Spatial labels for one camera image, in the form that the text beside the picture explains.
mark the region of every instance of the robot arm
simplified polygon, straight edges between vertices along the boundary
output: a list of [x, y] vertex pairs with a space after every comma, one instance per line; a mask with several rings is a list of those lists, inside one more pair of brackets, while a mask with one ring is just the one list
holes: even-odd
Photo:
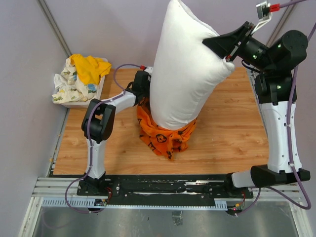
[[254, 25], [245, 22], [239, 29], [214, 38], [204, 39], [203, 44], [219, 57], [233, 61], [237, 56], [258, 72], [254, 90], [269, 141], [267, 165], [253, 166], [250, 170], [228, 174], [226, 188], [229, 191], [242, 187], [267, 187], [296, 182], [292, 167], [301, 181], [310, 179], [310, 173], [302, 169], [295, 139], [294, 112], [296, 91], [291, 109], [291, 136], [294, 163], [290, 161], [287, 142], [287, 106], [292, 86], [293, 70], [307, 56], [307, 37], [300, 31], [286, 32], [270, 48], [252, 37]]
[[[126, 91], [120, 93], [119, 95], [103, 100], [104, 104], [98, 106], [90, 123], [92, 145], [87, 136], [88, 119], [93, 108], [101, 101], [93, 99], [90, 102], [81, 125], [88, 145], [88, 166], [86, 172], [90, 168], [90, 161], [92, 160], [91, 170], [88, 173], [90, 178], [100, 180], [101, 177], [105, 175], [104, 153], [107, 139], [110, 137], [113, 130], [115, 114], [128, 107], [137, 105], [144, 96], [149, 95], [149, 76], [151, 72], [152, 68], [147, 68], [144, 71], [138, 71], [135, 75], [134, 82], [131, 83], [131, 89], [127, 88]], [[98, 119], [96, 118], [96, 115], [102, 115], [102, 118]]]

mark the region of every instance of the white wall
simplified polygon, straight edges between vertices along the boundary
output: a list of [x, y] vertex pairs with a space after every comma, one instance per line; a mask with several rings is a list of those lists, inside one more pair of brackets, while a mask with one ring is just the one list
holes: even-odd
[[[169, 0], [46, 0], [72, 53], [105, 57], [123, 63], [153, 65]], [[219, 34], [257, 24], [261, 0], [183, 0], [192, 12]], [[255, 34], [267, 42], [281, 14]]]
[[[298, 4], [279, 37], [289, 30], [299, 30], [308, 36], [316, 21], [315, 9], [315, 1]], [[316, 235], [316, 33], [309, 43], [307, 54], [298, 70], [295, 130], [303, 168], [311, 172], [311, 180], [304, 182], [304, 186], [312, 200], [308, 216]]]
[[53, 74], [66, 56], [35, 0], [0, 1], [0, 236], [16, 237], [66, 110]]

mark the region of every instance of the wooden surface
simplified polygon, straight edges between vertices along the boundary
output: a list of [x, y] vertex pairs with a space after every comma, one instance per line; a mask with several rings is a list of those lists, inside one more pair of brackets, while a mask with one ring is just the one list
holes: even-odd
[[[136, 70], [122, 69], [118, 81], [126, 87]], [[113, 71], [106, 78], [102, 99], [120, 93]], [[54, 174], [83, 174], [87, 144], [81, 130], [85, 109], [70, 109]], [[156, 156], [140, 139], [136, 108], [116, 115], [105, 152], [107, 174], [205, 174], [249, 169], [268, 161], [268, 141], [244, 68], [219, 84], [206, 101], [189, 148], [175, 161]]]

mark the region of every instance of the metal floor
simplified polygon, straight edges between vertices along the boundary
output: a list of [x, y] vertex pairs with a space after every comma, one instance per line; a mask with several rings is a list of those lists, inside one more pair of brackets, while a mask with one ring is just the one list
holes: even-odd
[[238, 218], [224, 211], [186, 210], [180, 221], [173, 214], [143, 209], [78, 214], [65, 207], [42, 208], [33, 237], [298, 237], [287, 202], [258, 202]]

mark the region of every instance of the wire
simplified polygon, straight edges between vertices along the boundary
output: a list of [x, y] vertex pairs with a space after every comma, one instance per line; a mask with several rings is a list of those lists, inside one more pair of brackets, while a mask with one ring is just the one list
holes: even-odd
[[287, 7], [287, 6], [291, 6], [291, 5], [294, 5], [294, 4], [297, 4], [297, 3], [299, 3], [299, 2], [303, 2], [303, 1], [307, 1], [307, 0], [289, 1], [289, 2], [287, 2], [287, 3], [280, 4], [280, 8], [284, 8], [284, 7]]
[[242, 195], [243, 195], [243, 200], [238, 203], [238, 205], [242, 205], [242, 204], [245, 204], [245, 200], [246, 200], [246, 194], [244, 193], [244, 191], [241, 191]]
[[260, 73], [259, 70], [254, 69], [254, 68], [252, 68], [252, 67], [246, 65], [246, 62], [245, 62], [244, 60], [241, 61], [241, 64], [242, 64], [245, 68], [247, 68], [247, 69], [249, 69], [249, 70], [251, 70], [251, 71], [253, 71], [253, 72]]
[[133, 67], [140, 68], [139, 65], [132, 64], [132, 63], [125, 63], [125, 64], [122, 64], [122, 65], [118, 66], [118, 67], [114, 70], [114, 73], [113, 73], [113, 80], [114, 80], [115, 84], [116, 84], [119, 88], [122, 89], [122, 91], [125, 91], [125, 88], [124, 88], [123, 86], [121, 86], [121, 85], [118, 83], [118, 81], [117, 81], [117, 79], [116, 79], [116, 74], [117, 74], [118, 69], [120, 69], [121, 67], [124, 67], [124, 66], [133, 66]]
[[256, 197], [256, 199], [253, 201], [253, 203], [249, 206], [249, 207], [247, 207], [246, 209], [244, 209], [241, 213], [239, 213], [238, 215], [237, 215], [237, 217], [238, 216], [240, 216], [240, 215], [242, 215], [242, 214], [244, 214], [245, 212], [247, 212], [250, 208], [252, 208], [255, 204], [256, 204], [256, 202], [258, 201], [258, 199], [259, 199], [259, 197], [260, 197], [260, 193], [261, 193], [261, 188], [259, 188], [259, 191], [258, 191], [258, 195], [257, 195], [257, 197]]
[[77, 178], [77, 179], [73, 180], [73, 181], [68, 185], [68, 187], [66, 188], [66, 191], [65, 191], [65, 201], [66, 201], [67, 206], [68, 206], [71, 210], [76, 211], [76, 212], [81, 213], [81, 214], [99, 213], [99, 212], [101, 212], [101, 211], [103, 210], [103, 209], [98, 210], [98, 211], [81, 211], [81, 210], [78, 210], [78, 209], [72, 207], [72, 206], [70, 205], [70, 203], [68, 202], [68, 200], [67, 200], [67, 193], [68, 193], [69, 188], [72, 186], [72, 184], [74, 184], [75, 182], [80, 181], [80, 180], [86, 178], [86, 177], [89, 175], [89, 173], [90, 173], [90, 171], [91, 171], [91, 169], [92, 169], [93, 142], [92, 142], [91, 135], [90, 135], [90, 124], [91, 124], [91, 120], [92, 120], [92, 117], [93, 117], [94, 112], [96, 111], [96, 109], [97, 109], [101, 104], [111, 102], [111, 100], [113, 101], [113, 100], [119, 99], [119, 98], [121, 98], [121, 97], [125, 94], [125, 89], [124, 89], [124, 87], [122, 87], [122, 86], [118, 83], [118, 81], [116, 80], [116, 73], [117, 73], [118, 69], [121, 68], [121, 67], [123, 67], [123, 66], [135, 66], [135, 67], [139, 67], [139, 68], [140, 68], [140, 66], [135, 65], [135, 64], [123, 64], [123, 65], [118, 66], [118, 67], [114, 70], [114, 73], [113, 73], [114, 82], [116, 83], [116, 85], [118, 85], [120, 88], [123, 89], [123, 93], [122, 93], [122, 94], [119, 94], [119, 95], [117, 95], [117, 96], [115, 96], [115, 97], [112, 97], [111, 99], [103, 100], [103, 101], [99, 102], [99, 103], [96, 104], [96, 106], [94, 106], [94, 108], [92, 109], [92, 111], [91, 111], [91, 113], [90, 113], [90, 116], [89, 116], [89, 119], [88, 119], [88, 123], [87, 123], [87, 135], [88, 135], [88, 140], [89, 140], [89, 142], [90, 142], [90, 162], [89, 162], [89, 169], [87, 170], [87, 172], [86, 172], [86, 174], [85, 174], [84, 176], [82, 176], [81, 178]]
[[[307, 40], [310, 41], [310, 39], [312, 38], [314, 32], [316, 30], [316, 22], [314, 24], [314, 27], [312, 28], [310, 34], [307, 37]], [[283, 194], [282, 192], [280, 192], [279, 190], [276, 190], [272, 187], [267, 187], [275, 192], [277, 192], [278, 194], [280, 194], [281, 196], [283, 196], [284, 198], [286, 198], [287, 200], [289, 200], [291, 203], [293, 203], [294, 205], [304, 209], [304, 210], [309, 210], [312, 207], [312, 203], [310, 198], [308, 197], [308, 194], [302, 184], [302, 181], [300, 179], [300, 177], [298, 176], [295, 166], [294, 166], [294, 157], [293, 157], [293, 149], [292, 149], [292, 134], [291, 134], [291, 110], [292, 110], [292, 101], [293, 101], [293, 96], [294, 96], [294, 91], [295, 91], [295, 87], [296, 87], [296, 79], [297, 79], [297, 72], [298, 72], [298, 65], [295, 67], [294, 69], [294, 73], [293, 73], [293, 82], [292, 82], [292, 87], [291, 87], [291, 91], [290, 91], [290, 96], [289, 96], [289, 101], [287, 104], [287, 112], [286, 112], [286, 125], [287, 125], [287, 143], [288, 143], [288, 152], [289, 152], [289, 160], [290, 160], [290, 164], [292, 172], [295, 176], [295, 179], [297, 181], [298, 186], [300, 187], [303, 196], [306, 200], [307, 206], [302, 206], [301, 204], [295, 202], [293, 199], [291, 199], [290, 197], [286, 196], [285, 194]]]
[[110, 187], [106, 187], [106, 190], [109, 191], [109, 196], [108, 196], [108, 201], [107, 201], [107, 204], [109, 204], [113, 192], [112, 192], [112, 189]]

